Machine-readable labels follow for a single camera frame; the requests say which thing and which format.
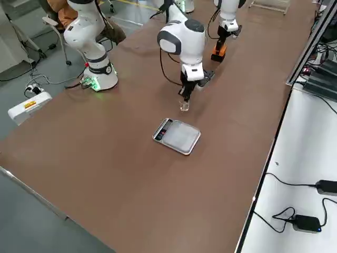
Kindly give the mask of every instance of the green led light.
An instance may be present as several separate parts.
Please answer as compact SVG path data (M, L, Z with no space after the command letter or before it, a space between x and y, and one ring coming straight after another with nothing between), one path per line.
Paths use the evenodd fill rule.
M101 89L101 86L100 86L100 84L98 83L96 77L92 78L92 86L91 86L91 88L92 88L94 91L98 91L98 90Z

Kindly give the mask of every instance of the black cable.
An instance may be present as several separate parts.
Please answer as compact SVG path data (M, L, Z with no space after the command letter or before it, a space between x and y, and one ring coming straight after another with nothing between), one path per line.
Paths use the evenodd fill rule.
M32 37L31 39L33 40L33 39L35 39L35 38L39 38L40 36L43 36L43 35L48 34L48 33L51 33L52 31L53 31L53 30L50 30L50 31L48 31L48 32L39 34L38 36Z
M316 96L317 98L320 98L321 100L323 100L327 105L328 107L330 107L330 109L335 113L337 114L337 111L331 106L331 104L328 103L327 100L325 100L324 98L322 98L321 96L318 96L318 95L315 95L315 94L310 94L312 96Z
M83 72L85 71L86 67L81 71L81 73L77 76L77 78L79 78ZM81 82L78 82L78 83L75 83L74 85L71 85L71 86L64 86L65 89L72 89L72 88L75 88L77 86L79 86L81 84Z
M156 16L156 15L158 15L158 14L161 14L161 13L163 13L163 11L157 11L155 14L153 14L153 15L150 17L150 19L152 19L154 16Z
M323 206L323 209L324 209L324 223L321 225L321 227L324 227L326 225L327 220L328 220L328 213L326 212L326 207L325 207L325 204L324 204L325 200L329 200L329 201L337 204L337 202L332 200L332 199L329 199L329 198L322 199L322 206Z
M179 85L179 86L183 86L183 85L180 84L180 83L173 82L171 79L169 79L169 78L166 76L166 74L165 74L165 72L164 72L163 62L162 62L162 49L160 49L160 67L162 68L162 72L163 72L164 77L165 77L169 82L174 83L174 84Z
M270 172L267 172L266 175L272 175L273 177L275 177L275 179L276 179L278 182L281 182L282 184L286 184L287 186L309 186L309 187L314 187L314 188L316 188L316 185L315 185L315 184L286 183L286 182L282 181L281 179L279 179L277 176L275 176L273 173L270 173Z
M285 213L286 211L288 211L289 209L293 210L293 214L287 218L287 219L283 219L278 217L279 215ZM272 218L277 219L277 220L282 220L284 221L284 225L281 231L276 230L268 221L266 221L261 215L259 215L257 212L253 211L254 214L256 214L261 220L264 221L264 223L266 223L271 229L273 229L275 232L277 233L283 233L285 230L285 226L288 222L292 222L291 218L293 218L293 216L295 215L295 209L293 207L287 207L286 209L284 209L282 212L278 213L277 215L273 215Z
M172 61L174 61L176 63L180 63L179 61L176 61L175 59L173 59L172 56L169 53L167 53L167 54L168 54L169 58L171 58Z
M23 94L25 95L26 98L30 99L30 97L26 95L26 91L27 90L25 89L24 92L23 92Z
M210 18L209 23L207 24L207 34L208 34L209 38L211 38L211 39L213 39L213 40L218 40L219 37L218 37L218 38L214 38L214 37L212 37L212 36L210 35L210 23L211 23L211 21L213 21L213 22L215 21L215 19L216 19L217 15L219 14L220 10L221 10L221 9L220 9L219 7L215 10L215 12L213 13L213 15L212 15L211 18Z
M27 74L29 71L31 71L31 69L27 70L26 72L24 72L24 73L22 73L20 75L15 76L15 77L11 77L11 78L8 78L8 79L0 80L0 82L7 82L7 81L10 81L10 80L16 79L16 78L18 78L18 77L20 77L20 76L22 76L24 74Z

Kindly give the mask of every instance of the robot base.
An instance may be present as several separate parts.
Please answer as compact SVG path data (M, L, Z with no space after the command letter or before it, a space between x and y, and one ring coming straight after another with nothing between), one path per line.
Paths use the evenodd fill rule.
M90 85L90 88L92 88L94 91L101 91L114 87L118 82L118 77L113 68L111 73L107 75L92 73L87 67L84 71L81 82L85 86Z
M226 49L227 49L226 45L222 45L220 50L216 50L216 47L214 47L211 60L216 62L222 62L226 56Z

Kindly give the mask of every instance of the white power cord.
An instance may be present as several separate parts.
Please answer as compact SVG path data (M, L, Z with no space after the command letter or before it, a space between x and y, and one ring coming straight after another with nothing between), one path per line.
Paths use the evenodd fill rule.
M49 81L49 79L48 79L47 76L45 76L45 75L37 75L36 77L34 77L33 79L31 79L28 83L26 83L26 87L27 87L31 82L33 82L35 79L40 78L40 77L44 77L44 78L46 79L46 81L48 82L48 84L60 84L60 83L64 83L64 82L67 82L67 81L70 81L70 80L73 80L73 79L78 78L78 76L75 76L75 77L69 78L69 79L64 80L64 81L61 81L61 82L51 82L51 81Z

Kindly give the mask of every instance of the gray floor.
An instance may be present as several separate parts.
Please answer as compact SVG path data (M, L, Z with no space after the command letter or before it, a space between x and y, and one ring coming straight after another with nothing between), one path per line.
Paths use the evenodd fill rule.
M116 13L113 14L112 19L122 27L127 36L140 26L128 23L125 20L144 24L149 16L155 13L154 10L148 8L140 8L117 1L113 3ZM140 1L140 3L150 5L146 1ZM101 9L106 16L112 16L108 2L101 5ZM35 37L49 31L49 28L42 23L41 18L45 15L44 11L38 8L33 11L29 10L24 16L13 19L28 36ZM57 35L53 32L34 39L34 42L43 51L47 50L48 46L51 43L56 43L56 41ZM110 47L109 43L104 45L106 48ZM30 57L38 59L35 52L28 52ZM69 60L72 61L72 65L67 66L59 43L56 49L49 50L46 54L48 57L40 62L34 74L44 74L52 82L77 76L84 67L80 55L71 48L67 48L67 55ZM22 63L5 73L1 73L0 80L17 76L28 68L28 64ZM26 100L23 92L29 80L29 73L27 73L11 81L0 82L0 140L17 127L9 118L7 111ZM46 84L43 85L43 88L54 97L64 90L64 85L70 83L71 81L59 85ZM86 253L114 251L88 234L72 220L59 218L34 196L0 173L0 252Z

